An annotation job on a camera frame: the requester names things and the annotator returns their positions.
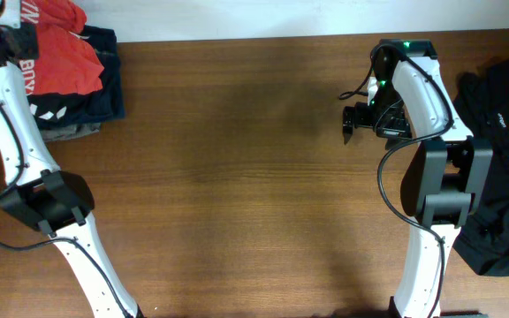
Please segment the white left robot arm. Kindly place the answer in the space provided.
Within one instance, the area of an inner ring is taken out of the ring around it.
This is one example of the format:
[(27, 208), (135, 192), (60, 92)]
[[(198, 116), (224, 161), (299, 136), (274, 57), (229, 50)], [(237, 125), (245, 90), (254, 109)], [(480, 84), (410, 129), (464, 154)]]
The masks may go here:
[(13, 46), (34, 51), (34, 30), (0, 26), (0, 156), (5, 187), (0, 208), (46, 240), (0, 247), (27, 252), (55, 246), (64, 256), (95, 317), (140, 317), (137, 301), (118, 278), (100, 240), (95, 201), (80, 175), (62, 170), (49, 153), (27, 105)]

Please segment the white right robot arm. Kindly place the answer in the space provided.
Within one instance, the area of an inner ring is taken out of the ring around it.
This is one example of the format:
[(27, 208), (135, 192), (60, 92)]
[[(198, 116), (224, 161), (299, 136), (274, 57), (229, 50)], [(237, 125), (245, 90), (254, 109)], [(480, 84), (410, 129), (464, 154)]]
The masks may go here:
[(403, 276), (379, 317), (440, 317), (455, 240), (478, 209), (493, 150), (452, 105), (429, 40), (382, 39), (362, 83), (339, 95), (365, 102), (342, 112), (345, 141), (357, 128), (386, 140), (376, 182), (387, 208), (410, 227)]

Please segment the orange FRAM t-shirt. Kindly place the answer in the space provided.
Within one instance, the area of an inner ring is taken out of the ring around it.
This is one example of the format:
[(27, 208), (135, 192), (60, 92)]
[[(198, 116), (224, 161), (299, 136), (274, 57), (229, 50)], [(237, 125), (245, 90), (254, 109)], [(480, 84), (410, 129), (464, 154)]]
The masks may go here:
[(35, 26), (36, 59), (19, 62), (28, 95), (88, 95), (103, 88), (104, 70), (81, 35), (86, 13), (69, 0), (23, 0), (20, 20)]

